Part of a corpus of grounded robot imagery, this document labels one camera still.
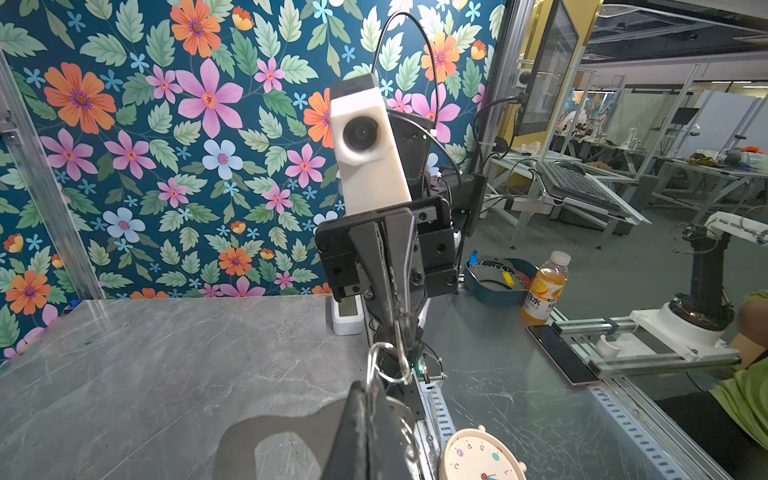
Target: plastic bottle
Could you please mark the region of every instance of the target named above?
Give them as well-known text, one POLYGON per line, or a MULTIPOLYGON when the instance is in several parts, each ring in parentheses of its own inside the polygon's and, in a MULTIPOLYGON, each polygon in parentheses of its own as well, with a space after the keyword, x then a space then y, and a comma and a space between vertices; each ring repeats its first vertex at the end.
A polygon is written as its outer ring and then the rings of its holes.
POLYGON ((556 250, 539 267, 521 311, 525 321, 532 325, 544 325, 547 322, 549 313, 554 309, 568 281, 570 262, 570 255, 556 250))

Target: ceiling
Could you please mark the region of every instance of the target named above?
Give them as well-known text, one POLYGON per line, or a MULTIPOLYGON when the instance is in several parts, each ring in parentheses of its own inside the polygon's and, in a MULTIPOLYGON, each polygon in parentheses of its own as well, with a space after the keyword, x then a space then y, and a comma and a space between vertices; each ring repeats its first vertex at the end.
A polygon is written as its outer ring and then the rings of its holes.
POLYGON ((760 50, 767 0, 604 0, 582 63, 760 50))

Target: person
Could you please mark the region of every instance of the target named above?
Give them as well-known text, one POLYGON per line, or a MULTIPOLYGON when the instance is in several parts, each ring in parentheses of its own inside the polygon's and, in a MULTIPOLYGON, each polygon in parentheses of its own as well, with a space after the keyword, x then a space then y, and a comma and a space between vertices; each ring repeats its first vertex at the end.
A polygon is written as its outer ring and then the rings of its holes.
MULTIPOLYGON (((768 348, 768 290, 746 296, 736 322, 768 348)), ((768 350, 709 392, 656 403, 735 480, 768 475, 768 350)))

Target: black keyboard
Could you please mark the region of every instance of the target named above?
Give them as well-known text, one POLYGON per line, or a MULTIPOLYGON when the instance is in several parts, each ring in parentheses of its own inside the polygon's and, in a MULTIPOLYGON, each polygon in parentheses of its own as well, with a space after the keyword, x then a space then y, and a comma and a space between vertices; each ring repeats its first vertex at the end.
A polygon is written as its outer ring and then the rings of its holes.
POLYGON ((536 162, 536 171, 551 197, 559 200, 566 197, 572 198, 605 209, 612 215, 628 217, 613 198, 584 175, 555 162, 547 161, 536 162))

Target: white camera housing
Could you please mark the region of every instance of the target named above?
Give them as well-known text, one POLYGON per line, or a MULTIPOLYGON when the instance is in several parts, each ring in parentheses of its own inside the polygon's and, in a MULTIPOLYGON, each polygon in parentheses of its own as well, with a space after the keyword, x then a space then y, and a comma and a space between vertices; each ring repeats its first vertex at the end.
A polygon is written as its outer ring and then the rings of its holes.
POLYGON ((329 122, 347 214, 411 201, 384 98, 373 75, 332 85, 330 111, 329 122), (376 141, 364 150, 349 145, 344 135, 347 124, 360 117, 370 118, 378 124, 376 141))

